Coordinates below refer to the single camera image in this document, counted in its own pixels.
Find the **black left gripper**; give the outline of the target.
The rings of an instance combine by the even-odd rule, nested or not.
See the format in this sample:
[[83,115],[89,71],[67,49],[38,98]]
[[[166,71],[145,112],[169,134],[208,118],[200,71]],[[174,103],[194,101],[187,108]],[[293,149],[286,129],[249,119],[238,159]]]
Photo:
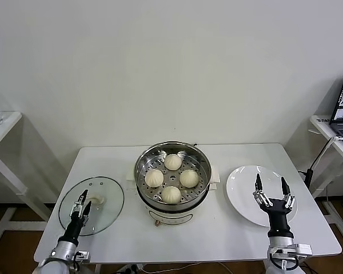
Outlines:
[[78,238],[81,233],[82,227],[89,218],[92,204],[92,201],[89,201],[83,210],[83,205],[86,197],[87,190],[84,190],[83,193],[80,194],[78,200],[72,206],[69,214],[69,216],[71,217],[71,221],[65,229],[65,233],[62,236],[62,241],[73,243],[75,245],[79,244]]

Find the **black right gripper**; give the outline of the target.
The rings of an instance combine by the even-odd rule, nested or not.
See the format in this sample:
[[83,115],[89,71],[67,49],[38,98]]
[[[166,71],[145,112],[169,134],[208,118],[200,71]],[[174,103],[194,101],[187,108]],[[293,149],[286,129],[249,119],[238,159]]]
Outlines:
[[284,200],[271,199],[270,201],[262,190],[262,181],[259,174],[256,175],[254,186],[254,199],[260,205],[260,208],[268,214],[270,225],[268,237],[291,237],[292,232],[290,231],[286,216],[293,209],[293,204],[296,198],[291,194],[290,187],[285,178],[281,177],[281,187]]

